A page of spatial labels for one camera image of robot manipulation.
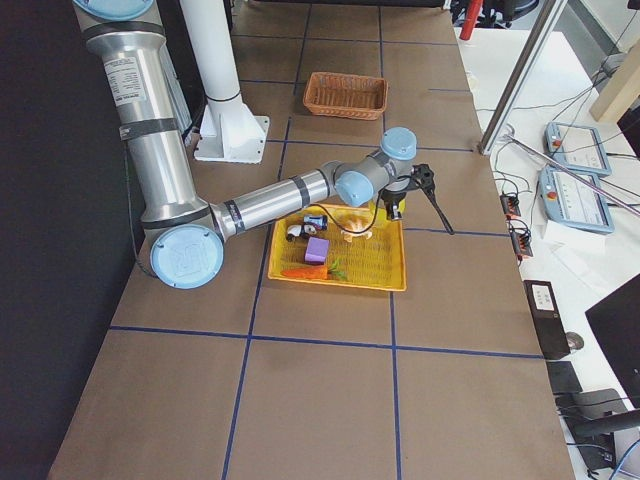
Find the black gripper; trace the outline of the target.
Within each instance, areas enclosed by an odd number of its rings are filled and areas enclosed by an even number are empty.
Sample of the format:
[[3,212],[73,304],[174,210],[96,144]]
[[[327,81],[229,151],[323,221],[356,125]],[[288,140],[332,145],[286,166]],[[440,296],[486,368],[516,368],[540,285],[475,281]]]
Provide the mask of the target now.
[[385,203],[386,218],[388,220],[404,218],[404,200],[406,198],[406,189],[391,190],[385,188],[382,190],[381,199]]

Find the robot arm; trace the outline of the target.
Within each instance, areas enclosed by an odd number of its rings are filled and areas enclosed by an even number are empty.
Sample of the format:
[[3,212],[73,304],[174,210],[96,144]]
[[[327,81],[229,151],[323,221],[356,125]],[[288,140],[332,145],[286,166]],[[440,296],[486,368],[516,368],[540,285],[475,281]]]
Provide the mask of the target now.
[[[376,194],[406,187],[417,150],[415,134],[387,130],[379,148],[358,163],[333,161],[253,192],[212,204],[196,192],[182,131],[161,61],[166,37],[153,1],[77,1],[87,48],[103,62],[125,155],[146,203],[141,223],[151,245],[152,271],[166,285],[192,289],[220,271],[225,242],[331,196],[358,207]],[[224,161],[257,163],[269,121],[244,103],[223,4],[181,3],[206,98],[203,139]]]

